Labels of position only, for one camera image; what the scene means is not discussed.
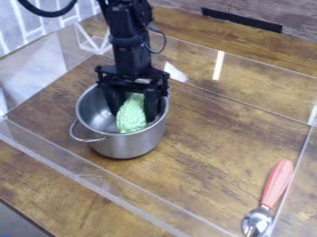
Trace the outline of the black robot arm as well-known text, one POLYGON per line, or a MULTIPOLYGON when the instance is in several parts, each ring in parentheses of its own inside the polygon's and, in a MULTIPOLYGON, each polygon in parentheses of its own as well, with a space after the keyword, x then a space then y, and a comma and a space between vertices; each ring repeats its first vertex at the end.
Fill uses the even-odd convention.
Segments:
POLYGON ((115 64, 96 66, 98 85, 114 116, 118 115, 127 95, 143 95, 146 120, 153 122, 161 101, 169 95, 170 74, 155 69, 150 47, 149 28, 153 7, 147 0, 98 0, 109 24, 109 41, 113 45, 115 64))

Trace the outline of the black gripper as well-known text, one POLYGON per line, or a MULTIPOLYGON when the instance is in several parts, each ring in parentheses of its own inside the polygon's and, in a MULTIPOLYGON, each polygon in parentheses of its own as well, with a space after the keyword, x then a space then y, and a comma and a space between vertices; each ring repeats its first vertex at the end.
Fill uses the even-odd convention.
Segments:
POLYGON ((170 74, 153 66, 150 38, 113 39, 115 64, 96 66, 98 85, 102 86, 109 109, 117 115, 127 92, 145 93, 146 120, 153 122, 159 112, 159 100, 169 94, 170 74))

